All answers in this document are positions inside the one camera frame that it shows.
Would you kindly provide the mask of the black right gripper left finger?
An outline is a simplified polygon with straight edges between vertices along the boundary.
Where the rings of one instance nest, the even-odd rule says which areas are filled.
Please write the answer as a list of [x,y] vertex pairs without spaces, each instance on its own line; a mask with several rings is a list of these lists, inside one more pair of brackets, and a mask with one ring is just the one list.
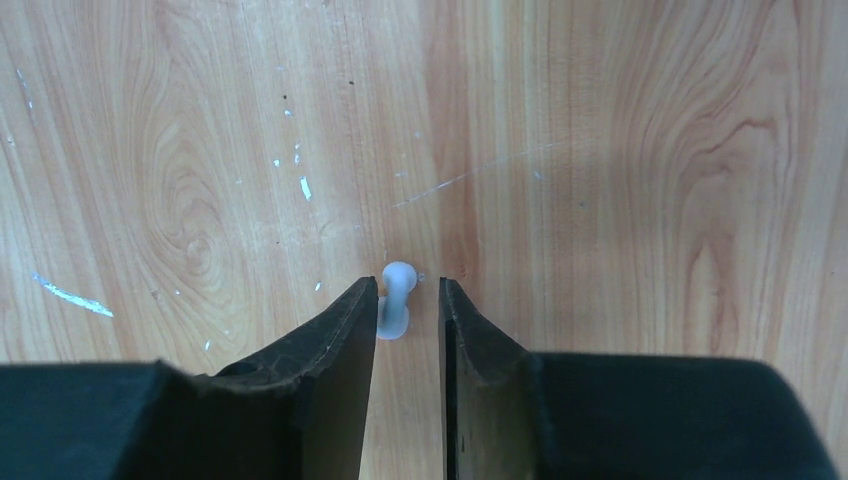
[[5,479],[355,479],[378,286],[214,375],[147,363],[1,369]]

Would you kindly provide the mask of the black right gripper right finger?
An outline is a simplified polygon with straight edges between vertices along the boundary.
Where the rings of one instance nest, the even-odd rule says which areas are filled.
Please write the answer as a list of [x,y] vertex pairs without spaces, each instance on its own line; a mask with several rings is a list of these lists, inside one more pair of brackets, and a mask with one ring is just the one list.
[[744,359],[531,351],[439,283],[448,479],[835,479],[794,390]]

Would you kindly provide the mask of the white earbud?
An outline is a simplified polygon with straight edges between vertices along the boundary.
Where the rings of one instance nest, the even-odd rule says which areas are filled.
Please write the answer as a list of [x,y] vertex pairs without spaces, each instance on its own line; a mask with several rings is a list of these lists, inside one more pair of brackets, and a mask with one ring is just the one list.
[[382,272],[386,295],[378,300],[376,336],[381,340],[402,337],[409,326],[408,298],[418,284],[418,272],[409,263],[394,261]]

